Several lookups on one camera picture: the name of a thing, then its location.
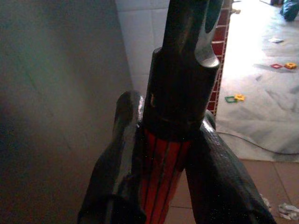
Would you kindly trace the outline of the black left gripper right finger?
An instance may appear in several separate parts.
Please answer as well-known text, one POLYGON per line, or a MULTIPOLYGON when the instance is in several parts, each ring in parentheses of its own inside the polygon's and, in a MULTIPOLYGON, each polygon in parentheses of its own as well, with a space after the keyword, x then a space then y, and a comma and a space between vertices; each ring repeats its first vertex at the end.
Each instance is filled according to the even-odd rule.
POLYGON ((186 177, 197 224, 274 224, 243 163, 215 130, 205 112, 188 152, 186 177))

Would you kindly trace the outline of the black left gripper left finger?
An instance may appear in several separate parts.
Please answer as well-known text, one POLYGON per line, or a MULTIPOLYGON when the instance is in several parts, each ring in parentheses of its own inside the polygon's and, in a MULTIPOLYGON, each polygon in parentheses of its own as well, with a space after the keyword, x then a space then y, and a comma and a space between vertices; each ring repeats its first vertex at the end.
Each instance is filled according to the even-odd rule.
POLYGON ((126 91, 118 98, 112 140, 98 158, 78 213, 79 224, 143 224, 141 206, 144 98, 126 91))

